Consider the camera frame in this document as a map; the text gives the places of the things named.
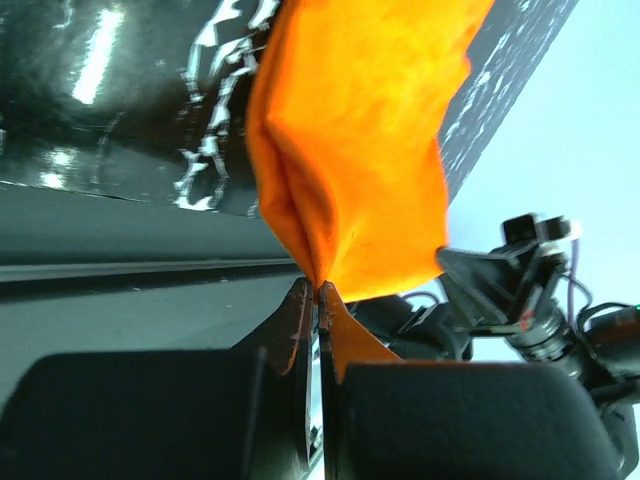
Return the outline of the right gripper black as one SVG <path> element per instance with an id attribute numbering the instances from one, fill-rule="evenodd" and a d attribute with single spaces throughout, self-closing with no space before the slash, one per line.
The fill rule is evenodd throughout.
<path id="1" fill-rule="evenodd" d="M 585 378 L 586 348 L 555 298 L 568 274 L 568 258 L 560 247 L 530 241 L 489 253 L 441 248 L 436 260 L 442 269 L 439 283 L 460 328 L 513 333 L 506 341 L 522 360 L 553 364 L 575 380 Z M 519 301 L 518 293 L 523 296 Z"/>

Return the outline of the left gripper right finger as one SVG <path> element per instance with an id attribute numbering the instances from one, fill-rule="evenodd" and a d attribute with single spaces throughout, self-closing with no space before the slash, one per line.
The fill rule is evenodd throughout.
<path id="1" fill-rule="evenodd" d="M 406 361 L 318 292 L 330 479 L 622 479 L 628 443 L 559 368 Z"/>

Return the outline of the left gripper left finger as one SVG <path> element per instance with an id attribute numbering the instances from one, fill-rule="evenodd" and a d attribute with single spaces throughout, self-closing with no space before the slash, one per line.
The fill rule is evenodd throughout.
<path id="1" fill-rule="evenodd" d="M 63 353 L 1 415 L 5 479 L 301 479 L 310 467 L 313 288 L 226 350 Z"/>

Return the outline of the orange t shirt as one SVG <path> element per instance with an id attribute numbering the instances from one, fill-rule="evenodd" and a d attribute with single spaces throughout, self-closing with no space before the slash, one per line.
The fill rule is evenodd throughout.
<path id="1" fill-rule="evenodd" d="M 259 207 L 315 285 L 348 302 L 440 273 L 438 133 L 488 1 L 287 1 L 246 119 Z"/>

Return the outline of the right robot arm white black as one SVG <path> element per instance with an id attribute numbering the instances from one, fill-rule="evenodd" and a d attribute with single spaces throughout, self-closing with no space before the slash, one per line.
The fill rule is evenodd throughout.
<path id="1" fill-rule="evenodd" d="M 349 305 L 349 312 L 403 359 L 469 361 L 476 338 L 502 338 L 528 363 L 559 367 L 597 406 L 622 475 L 639 464 L 634 405 L 639 402 L 639 309 L 587 303 L 578 313 L 555 297 L 575 279 L 566 257 L 539 241 L 509 243 L 489 253 L 442 249 L 438 282 L 445 302 L 414 307 L 390 295 Z"/>

